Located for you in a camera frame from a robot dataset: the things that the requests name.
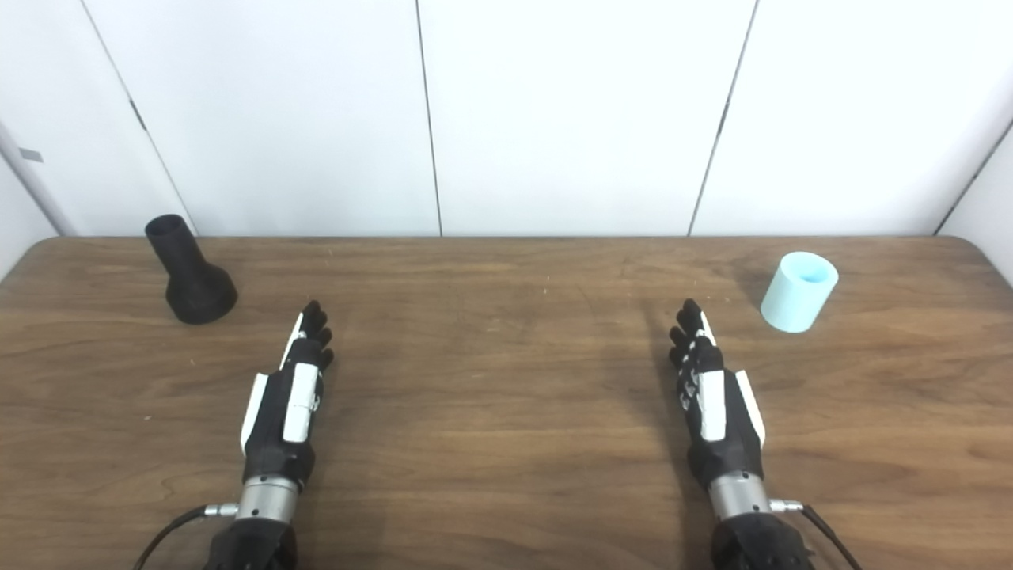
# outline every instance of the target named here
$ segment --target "white door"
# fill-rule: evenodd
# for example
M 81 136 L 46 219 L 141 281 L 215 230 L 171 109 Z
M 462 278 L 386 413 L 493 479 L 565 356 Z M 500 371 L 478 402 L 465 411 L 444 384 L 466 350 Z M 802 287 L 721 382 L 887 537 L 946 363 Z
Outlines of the white door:
M 1007 133 L 939 233 L 981 247 L 1013 283 L 1013 135 Z
M 0 278 L 28 247 L 54 235 L 53 225 L 0 157 Z
M 753 0 L 419 0 L 450 235 L 685 235 Z
M 1013 2 L 761 2 L 693 234 L 925 234 L 1013 118 Z
M 184 213 L 79 2 L 0 0 L 0 145 L 67 235 Z
M 85 4 L 201 233 L 439 233 L 413 1 Z

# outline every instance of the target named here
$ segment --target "light blue cup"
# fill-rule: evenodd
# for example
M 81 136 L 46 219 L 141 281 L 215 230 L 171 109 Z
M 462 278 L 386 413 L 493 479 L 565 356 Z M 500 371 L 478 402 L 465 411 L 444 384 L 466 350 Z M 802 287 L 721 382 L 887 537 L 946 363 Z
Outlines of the light blue cup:
M 834 263 L 808 251 L 781 257 L 760 313 L 772 327 L 785 333 L 804 333 L 812 327 L 839 275 Z

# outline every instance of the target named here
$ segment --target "wood grain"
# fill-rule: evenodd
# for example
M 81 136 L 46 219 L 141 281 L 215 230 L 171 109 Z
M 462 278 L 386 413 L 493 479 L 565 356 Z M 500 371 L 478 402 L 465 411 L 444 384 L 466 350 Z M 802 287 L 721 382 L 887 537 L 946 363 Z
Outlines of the wood grain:
M 964 241 L 202 244 L 240 290 L 205 327 L 173 320 L 142 239 L 48 240 L 0 283 L 0 567 L 129 568 L 175 514 L 235 500 L 253 375 L 312 298 L 338 367 L 301 568 L 708 568 L 665 360 L 689 297 L 750 372 L 773 495 L 815 504 L 867 568 L 1013 567 L 1013 292 Z M 841 282 L 791 336 L 756 306 L 799 248 Z M 200 568 L 221 524 L 150 568 Z

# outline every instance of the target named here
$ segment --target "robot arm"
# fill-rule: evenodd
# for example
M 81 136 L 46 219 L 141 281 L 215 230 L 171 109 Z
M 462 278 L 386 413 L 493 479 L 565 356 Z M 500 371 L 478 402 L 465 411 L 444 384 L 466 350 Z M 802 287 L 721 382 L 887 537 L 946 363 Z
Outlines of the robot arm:
M 240 440 L 246 465 L 235 520 L 211 544 L 206 570 L 292 570 L 292 517 L 313 473 L 309 437 L 334 354 L 327 315 L 310 303 L 296 320 L 279 371 L 257 375 Z
M 732 374 L 707 317 L 688 300 L 670 334 L 678 396 L 690 431 L 690 472 L 710 496 L 717 570 L 811 570 L 801 536 L 774 515 L 801 503 L 771 500 L 761 458 L 766 429 L 745 372 Z

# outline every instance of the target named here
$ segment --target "black funnel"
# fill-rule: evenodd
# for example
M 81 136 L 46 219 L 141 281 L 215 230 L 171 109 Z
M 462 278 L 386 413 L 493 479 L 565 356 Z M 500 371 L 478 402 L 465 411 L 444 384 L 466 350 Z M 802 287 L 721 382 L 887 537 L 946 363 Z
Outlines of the black funnel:
M 232 278 L 224 268 L 204 258 L 180 216 L 158 216 L 148 222 L 144 233 L 169 271 L 165 301 L 176 319 L 187 325 L 204 325 L 232 310 L 239 297 Z

